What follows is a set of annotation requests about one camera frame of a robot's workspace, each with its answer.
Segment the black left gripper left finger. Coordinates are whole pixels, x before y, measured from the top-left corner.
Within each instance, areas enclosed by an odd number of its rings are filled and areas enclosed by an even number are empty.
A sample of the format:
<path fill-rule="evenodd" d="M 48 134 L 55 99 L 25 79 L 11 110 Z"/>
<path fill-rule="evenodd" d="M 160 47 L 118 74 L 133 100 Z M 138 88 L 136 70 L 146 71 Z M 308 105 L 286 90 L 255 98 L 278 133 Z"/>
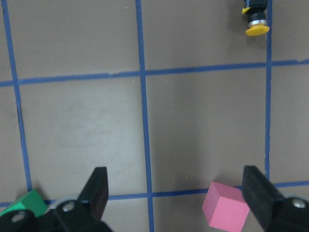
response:
<path fill-rule="evenodd" d="M 0 217 L 2 232 L 111 232 L 101 218 L 108 201 L 106 167 L 96 167 L 76 200 L 59 203 L 36 217 L 31 210 L 14 210 Z"/>

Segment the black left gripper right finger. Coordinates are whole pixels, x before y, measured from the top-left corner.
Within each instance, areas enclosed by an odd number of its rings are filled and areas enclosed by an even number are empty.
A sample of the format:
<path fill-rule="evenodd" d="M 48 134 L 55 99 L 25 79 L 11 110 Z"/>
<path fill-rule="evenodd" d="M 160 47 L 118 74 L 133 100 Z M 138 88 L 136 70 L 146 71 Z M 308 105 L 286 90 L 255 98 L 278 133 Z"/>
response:
<path fill-rule="evenodd" d="M 309 230 L 309 202 L 283 195 L 256 166 L 243 168 L 242 196 L 263 231 Z"/>

